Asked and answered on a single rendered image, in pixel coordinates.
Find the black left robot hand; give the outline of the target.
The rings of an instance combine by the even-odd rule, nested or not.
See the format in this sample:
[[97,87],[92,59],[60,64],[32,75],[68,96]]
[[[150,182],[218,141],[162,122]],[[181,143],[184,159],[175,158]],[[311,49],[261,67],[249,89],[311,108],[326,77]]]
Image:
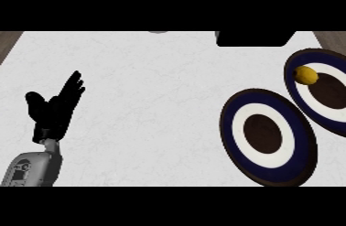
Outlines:
[[70,76],[60,94],[49,101],[34,91],[26,94],[29,115],[36,122],[34,143],[39,144],[46,139],[60,141],[64,138],[71,123],[73,111],[86,91],[83,83],[82,73],[77,70]]

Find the blue white brown plate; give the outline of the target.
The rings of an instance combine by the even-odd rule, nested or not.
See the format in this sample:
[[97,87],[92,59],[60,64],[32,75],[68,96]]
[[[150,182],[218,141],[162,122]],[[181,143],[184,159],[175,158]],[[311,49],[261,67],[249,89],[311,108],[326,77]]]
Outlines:
[[219,120],[230,159],[267,187],[298,187],[318,161],[315,134],[292,102],[275,92],[247,89],[228,99]]
[[[312,85],[295,81],[293,72],[301,66],[318,73],[320,78]],[[311,120],[326,130],[346,137],[346,56],[321,48],[299,50],[286,62],[284,82]]]

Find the yellow lemon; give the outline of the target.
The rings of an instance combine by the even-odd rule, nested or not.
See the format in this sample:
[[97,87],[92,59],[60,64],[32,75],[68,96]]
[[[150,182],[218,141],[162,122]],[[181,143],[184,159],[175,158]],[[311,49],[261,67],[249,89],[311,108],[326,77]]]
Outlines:
[[293,71],[293,78],[298,83],[304,85],[312,85],[317,83],[320,76],[311,67],[299,66]]

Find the black appliance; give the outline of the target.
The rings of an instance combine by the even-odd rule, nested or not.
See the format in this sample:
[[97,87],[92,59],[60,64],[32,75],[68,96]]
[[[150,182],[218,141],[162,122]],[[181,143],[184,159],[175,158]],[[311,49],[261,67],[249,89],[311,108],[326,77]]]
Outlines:
[[218,31],[219,47],[283,47],[292,39],[293,31]]

